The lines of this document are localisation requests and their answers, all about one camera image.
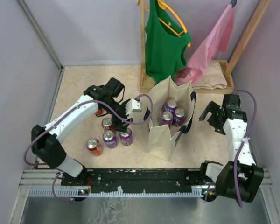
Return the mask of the red Coke can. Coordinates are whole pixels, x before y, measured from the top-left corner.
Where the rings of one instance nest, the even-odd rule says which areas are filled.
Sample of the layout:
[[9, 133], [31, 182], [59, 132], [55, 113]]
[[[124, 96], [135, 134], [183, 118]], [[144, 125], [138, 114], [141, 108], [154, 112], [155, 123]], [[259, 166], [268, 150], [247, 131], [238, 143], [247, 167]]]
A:
[[114, 130], [111, 118], [104, 118], [101, 122], [101, 126], [104, 131], [111, 130], [112, 132], [116, 133], [116, 131]]
[[103, 153], [103, 147], [96, 138], [89, 139], [86, 148], [95, 156], [100, 156]]
[[106, 115], [106, 111], [104, 109], [99, 109], [96, 113], [95, 113], [96, 117], [102, 117]]

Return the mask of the purple Fanta can top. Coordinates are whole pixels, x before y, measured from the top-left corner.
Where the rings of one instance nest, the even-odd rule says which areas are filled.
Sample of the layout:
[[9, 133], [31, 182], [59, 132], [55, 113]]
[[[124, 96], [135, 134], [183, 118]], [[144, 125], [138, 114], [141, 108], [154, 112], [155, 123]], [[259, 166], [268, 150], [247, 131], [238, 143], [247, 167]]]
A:
[[181, 126], [185, 121], [186, 113], [183, 108], [176, 108], [173, 113], [173, 126]]

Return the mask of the beige canvas tote bag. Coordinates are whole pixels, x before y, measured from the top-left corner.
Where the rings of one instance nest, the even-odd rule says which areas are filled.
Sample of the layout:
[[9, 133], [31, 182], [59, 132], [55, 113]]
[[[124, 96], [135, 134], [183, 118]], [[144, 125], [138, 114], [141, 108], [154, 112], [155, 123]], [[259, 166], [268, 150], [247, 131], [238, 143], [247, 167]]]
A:
[[[148, 152], [167, 161], [172, 161], [176, 151], [176, 145], [183, 134], [187, 134], [192, 126], [196, 93], [191, 83], [177, 86], [169, 77], [149, 92], [153, 102], [152, 116], [148, 121]], [[165, 103], [173, 99], [177, 107], [185, 110], [185, 121], [180, 126], [165, 125], [161, 123], [161, 114]]]

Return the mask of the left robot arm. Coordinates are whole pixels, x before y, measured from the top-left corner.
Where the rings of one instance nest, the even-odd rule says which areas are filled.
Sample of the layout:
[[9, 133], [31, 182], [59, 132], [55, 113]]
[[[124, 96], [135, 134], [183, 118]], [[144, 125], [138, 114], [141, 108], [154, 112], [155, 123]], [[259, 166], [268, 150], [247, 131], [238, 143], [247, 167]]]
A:
[[77, 102], [61, 116], [44, 127], [36, 125], [32, 129], [32, 153], [50, 168], [69, 174], [76, 184], [85, 184], [88, 179], [85, 167], [67, 155], [62, 143], [77, 126], [99, 109], [111, 114], [114, 130], [125, 131], [132, 122], [128, 118], [129, 114], [140, 109], [141, 103], [136, 99], [115, 101], [115, 97], [124, 88], [115, 78], [111, 78], [106, 85], [88, 87]]

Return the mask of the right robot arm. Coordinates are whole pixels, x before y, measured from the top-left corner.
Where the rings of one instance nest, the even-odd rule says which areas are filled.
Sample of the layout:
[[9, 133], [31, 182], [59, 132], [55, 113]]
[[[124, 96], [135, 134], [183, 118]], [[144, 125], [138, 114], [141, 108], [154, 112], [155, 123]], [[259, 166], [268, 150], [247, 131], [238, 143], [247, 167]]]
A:
[[222, 165], [214, 161], [205, 161], [200, 166], [199, 179], [203, 184], [214, 185], [218, 196], [243, 203], [254, 200], [264, 178], [264, 170], [257, 166], [250, 151], [249, 132], [246, 112], [240, 108], [237, 94], [225, 94], [221, 105], [210, 101], [199, 117], [205, 120], [215, 132], [227, 137], [228, 162]]

